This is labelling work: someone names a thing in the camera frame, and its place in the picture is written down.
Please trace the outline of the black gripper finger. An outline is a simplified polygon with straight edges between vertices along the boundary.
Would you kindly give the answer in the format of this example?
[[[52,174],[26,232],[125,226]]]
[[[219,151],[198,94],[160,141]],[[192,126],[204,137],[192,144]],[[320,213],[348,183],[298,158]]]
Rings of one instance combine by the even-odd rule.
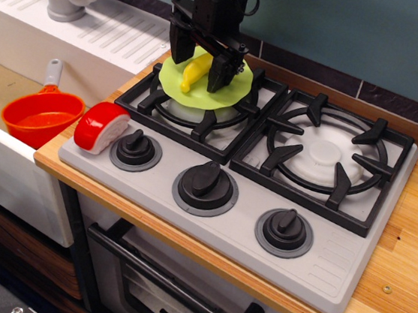
[[[194,55],[196,44],[191,38],[192,30],[192,27],[179,23],[177,20],[170,22],[170,50],[176,65],[185,62]]]
[[[209,70],[207,91],[213,94],[224,86],[228,86],[236,72],[237,66],[232,59],[222,55],[214,57]]]

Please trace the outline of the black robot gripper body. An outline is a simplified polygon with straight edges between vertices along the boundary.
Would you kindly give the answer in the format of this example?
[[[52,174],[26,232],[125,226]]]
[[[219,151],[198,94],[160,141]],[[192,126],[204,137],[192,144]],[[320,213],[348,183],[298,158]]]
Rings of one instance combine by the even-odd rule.
[[[242,42],[240,26],[248,0],[172,0],[170,20],[192,27],[191,38],[214,57],[222,55],[241,66],[248,48]]]

